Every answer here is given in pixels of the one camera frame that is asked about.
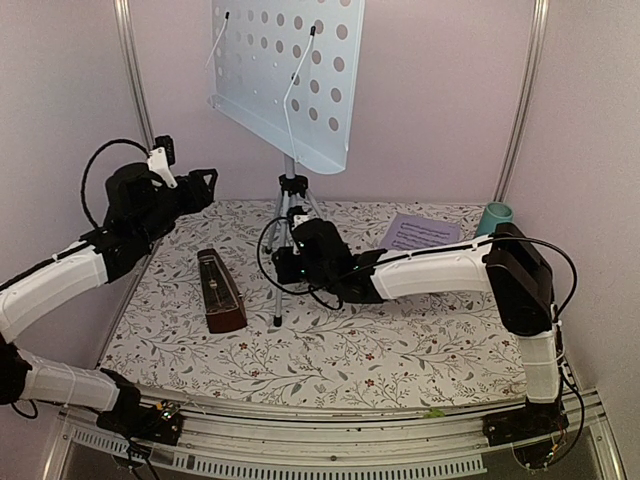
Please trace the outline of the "purple sheet music page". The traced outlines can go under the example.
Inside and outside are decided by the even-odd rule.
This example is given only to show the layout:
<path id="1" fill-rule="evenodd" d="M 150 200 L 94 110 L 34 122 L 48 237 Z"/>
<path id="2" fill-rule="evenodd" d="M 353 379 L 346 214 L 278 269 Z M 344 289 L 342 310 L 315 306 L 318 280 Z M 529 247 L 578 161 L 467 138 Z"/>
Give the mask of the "purple sheet music page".
<path id="1" fill-rule="evenodd" d="M 457 223 L 397 213 L 378 246 L 387 250 L 417 250 L 446 246 L 461 238 Z"/>

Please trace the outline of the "light blue music stand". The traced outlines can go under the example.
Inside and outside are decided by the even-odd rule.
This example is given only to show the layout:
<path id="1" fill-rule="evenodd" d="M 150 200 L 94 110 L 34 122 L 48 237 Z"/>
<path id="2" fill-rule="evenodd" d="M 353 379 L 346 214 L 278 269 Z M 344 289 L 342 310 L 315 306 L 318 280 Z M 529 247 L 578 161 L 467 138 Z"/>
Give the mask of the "light blue music stand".
<path id="1" fill-rule="evenodd" d="M 304 167 L 346 168 L 364 24 L 362 1 L 214 1 L 208 102 L 284 156 L 262 250 L 286 246 L 289 209 L 322 213 Z"/>

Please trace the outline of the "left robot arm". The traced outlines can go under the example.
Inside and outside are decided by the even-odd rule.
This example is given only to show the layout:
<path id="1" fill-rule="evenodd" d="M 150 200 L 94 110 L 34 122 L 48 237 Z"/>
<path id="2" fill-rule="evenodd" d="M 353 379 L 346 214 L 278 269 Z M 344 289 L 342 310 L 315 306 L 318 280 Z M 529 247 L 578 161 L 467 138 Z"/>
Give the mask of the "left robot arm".
<path id="1" fill-rule="evenodd" d="M 105 182 L 109 206 L 102 226 L 2 284 L 2 404 L 38 400 L 108 411 L 128 434 L 148 426 L 139 392 L 123 377 L 47 360 L 18 350 L 14 342 L 66 302 L 131 272 L 155 242 L 175 228 L 178 218 L 213 202 L 217 177 L 215 169 L 174 177 L 143 162 L 125 165 Z"/>

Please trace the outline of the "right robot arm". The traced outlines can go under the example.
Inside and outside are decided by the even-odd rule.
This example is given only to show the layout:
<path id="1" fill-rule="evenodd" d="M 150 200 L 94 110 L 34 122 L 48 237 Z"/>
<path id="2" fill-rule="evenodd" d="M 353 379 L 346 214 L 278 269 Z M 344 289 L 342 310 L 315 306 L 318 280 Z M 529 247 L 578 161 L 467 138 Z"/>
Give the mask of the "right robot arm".
<path id="1" fill-rule="evenodd" d="M 502 325 L 518 341 L 525 372 L 530 404 L 518 412 L 517 427 L 537 436 L 554 422 L 561 378 L 553 273 L 537 241 L 514 224 L 457 244 L 354 254 L 328 220 L 300 213 L 276 221 L 292 241 L 272 255 L 277 288 L 304 283 L 308 294 L 322 290 L 348 304 L 444 292 L 492 294 Z"/>

